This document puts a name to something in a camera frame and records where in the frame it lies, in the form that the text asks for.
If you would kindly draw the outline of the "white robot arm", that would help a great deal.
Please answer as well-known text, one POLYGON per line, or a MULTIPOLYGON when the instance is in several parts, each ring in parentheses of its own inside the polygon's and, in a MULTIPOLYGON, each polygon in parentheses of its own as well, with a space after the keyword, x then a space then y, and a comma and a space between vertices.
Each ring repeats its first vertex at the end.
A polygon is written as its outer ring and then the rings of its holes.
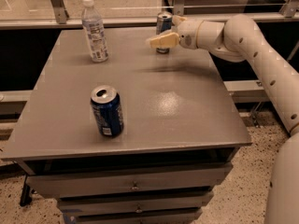
POLYGON ((266 41, 245 14, 226 22, 175 16, 175 27, 148 39, 153 48, 205 49, 229 62, 247 61, 290 138, 277 154, 264 224, 299 224, 299 74, 266 41))

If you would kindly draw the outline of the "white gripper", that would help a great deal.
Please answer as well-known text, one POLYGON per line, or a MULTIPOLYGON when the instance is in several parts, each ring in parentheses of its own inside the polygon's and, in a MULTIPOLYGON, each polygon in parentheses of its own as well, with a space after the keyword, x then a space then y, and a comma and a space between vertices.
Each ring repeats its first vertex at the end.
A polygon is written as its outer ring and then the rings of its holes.
POLYGON ((170 49, 180 44, 185 49, 198 49, 197 36, 201 20, 187 20, 185 17, 174 15, 172 23, 177 27, 177 33, 161 33, 146 40, 153 49, 170 49))

